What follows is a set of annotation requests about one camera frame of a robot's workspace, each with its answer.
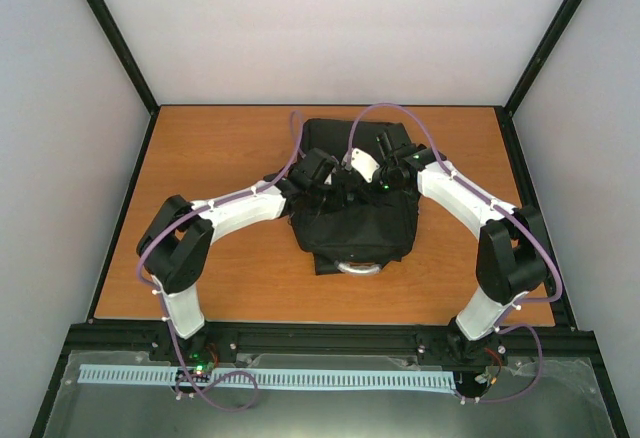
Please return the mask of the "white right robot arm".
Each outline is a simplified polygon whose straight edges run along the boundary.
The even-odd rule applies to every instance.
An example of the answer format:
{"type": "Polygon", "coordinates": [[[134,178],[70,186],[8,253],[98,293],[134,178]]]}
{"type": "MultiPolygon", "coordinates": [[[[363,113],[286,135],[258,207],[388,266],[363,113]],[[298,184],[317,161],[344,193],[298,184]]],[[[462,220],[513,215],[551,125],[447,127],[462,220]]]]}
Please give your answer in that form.
{"type": "Polygon", "coordinates": [[[436,202],[478,240],[478,287],[454,323],[469,342],[488,336],[548,275],[540,213],[489,194],[397,126],[378,135],[376,143],[381,160],[349,142],[344,163],[378,191],[416,191],[436,202]]]}

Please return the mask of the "black student backpack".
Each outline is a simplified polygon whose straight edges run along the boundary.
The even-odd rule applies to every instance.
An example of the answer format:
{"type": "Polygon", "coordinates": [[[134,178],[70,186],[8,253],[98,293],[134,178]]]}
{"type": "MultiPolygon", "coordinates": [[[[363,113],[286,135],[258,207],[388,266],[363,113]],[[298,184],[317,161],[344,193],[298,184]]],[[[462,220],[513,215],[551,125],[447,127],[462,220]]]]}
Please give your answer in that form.
{"type": "Polygon", "coordinates": [[[381,160],[376,137],[394,126],[409,137],[401,123],[355,123],[326,118],[312,118],[304,123],[297,162],[313,148],[334,157],[338,165],[330,185],[341,185],[345,195],[345,207],[337,212],[301,213],[296,201],[289,215],[299,247],[313,256],[316,274],[340,273],[334,265],[336,261],[377,263],[384,268],[412,250],[418,226],[418,192],[397,190],[400,197],[391,204],[349,203],[349,172],[353,169],[344,163],[348,143],[381,160]]]}

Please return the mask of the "black frame post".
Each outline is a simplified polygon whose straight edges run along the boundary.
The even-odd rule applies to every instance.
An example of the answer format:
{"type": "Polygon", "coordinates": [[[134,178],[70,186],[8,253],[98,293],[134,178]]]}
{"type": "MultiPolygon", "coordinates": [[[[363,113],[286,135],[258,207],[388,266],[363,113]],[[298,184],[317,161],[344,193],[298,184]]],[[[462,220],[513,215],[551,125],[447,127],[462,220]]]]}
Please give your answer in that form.
{"type": "Polygon", "coordinates": [[[155,99],[130,47],[128,46],[105,0],[85,0],[104,36],[118,58],[144,108],[150,115],[158,113],[160,106],[155,99]]]}
{"type": "Polygon", "coordinates": [[[504,105],[505,113],[510,119],[516,115],[582,2],[583,0],[562,0],[504,105]]]}

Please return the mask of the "black frame post right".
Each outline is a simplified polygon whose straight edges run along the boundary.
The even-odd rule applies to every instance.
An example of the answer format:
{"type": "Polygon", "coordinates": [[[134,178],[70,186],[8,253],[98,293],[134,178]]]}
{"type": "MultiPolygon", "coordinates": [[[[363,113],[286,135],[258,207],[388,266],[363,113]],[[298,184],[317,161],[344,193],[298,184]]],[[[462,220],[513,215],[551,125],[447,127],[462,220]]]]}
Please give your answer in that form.
{"type": "Polygon", "coordinates": [[[582,2],[583,0],[562,0],[504,105],[505,113],[510,119],[516,115],[582,2]]]}

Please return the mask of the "black frame post left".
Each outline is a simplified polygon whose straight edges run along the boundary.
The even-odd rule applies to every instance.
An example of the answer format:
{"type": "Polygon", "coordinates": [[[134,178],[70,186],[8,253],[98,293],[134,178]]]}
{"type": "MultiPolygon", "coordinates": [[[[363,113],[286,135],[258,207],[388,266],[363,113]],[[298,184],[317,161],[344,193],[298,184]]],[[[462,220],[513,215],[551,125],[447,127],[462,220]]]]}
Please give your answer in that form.
{"type": "Polygon", "coordinates": [[[144,108],[150,115],[158,113],[160,106],[155,99],[130,47],[128,46],[105,0],[85,0],[104,36],[118,58],[144,108]]]}

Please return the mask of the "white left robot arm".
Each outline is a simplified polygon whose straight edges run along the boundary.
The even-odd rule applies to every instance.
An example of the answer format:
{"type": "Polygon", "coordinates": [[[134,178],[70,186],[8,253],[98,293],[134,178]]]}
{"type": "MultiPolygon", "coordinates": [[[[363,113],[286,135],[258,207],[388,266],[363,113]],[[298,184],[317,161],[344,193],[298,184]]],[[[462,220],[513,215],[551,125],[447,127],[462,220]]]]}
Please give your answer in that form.
{"type": "Polygon", "coordinates": [[[165,200],[137,245],[136,274],[159,297],[163,320],[175,333],[172,346],[184,359],[197,360],[208,348],[196,282],[211,246],[246,227],[290,215],[295,202],[322,187],[337,165],[334,157],[313,148],[300,161],[237,192],[193,202],[180,195],[165,200]]]}

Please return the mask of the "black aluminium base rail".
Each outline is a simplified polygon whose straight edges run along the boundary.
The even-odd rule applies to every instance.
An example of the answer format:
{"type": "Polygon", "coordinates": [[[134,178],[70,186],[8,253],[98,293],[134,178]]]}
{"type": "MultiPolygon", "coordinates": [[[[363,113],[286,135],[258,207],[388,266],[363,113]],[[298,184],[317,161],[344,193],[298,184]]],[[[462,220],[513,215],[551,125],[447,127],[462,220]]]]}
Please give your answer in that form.
{"type": "MultiPolygon", "coordinates": [[[[462,368],[447,326],[328,325],[209,322],[178,340],[187,363],[237,363],[244,355],[364,355],[415,358],[421,365],[462,368]]],[[[143,351],[154,361],[177,362],[162,322],[97,320],[69,328],[62,352],[143,351]]]]}

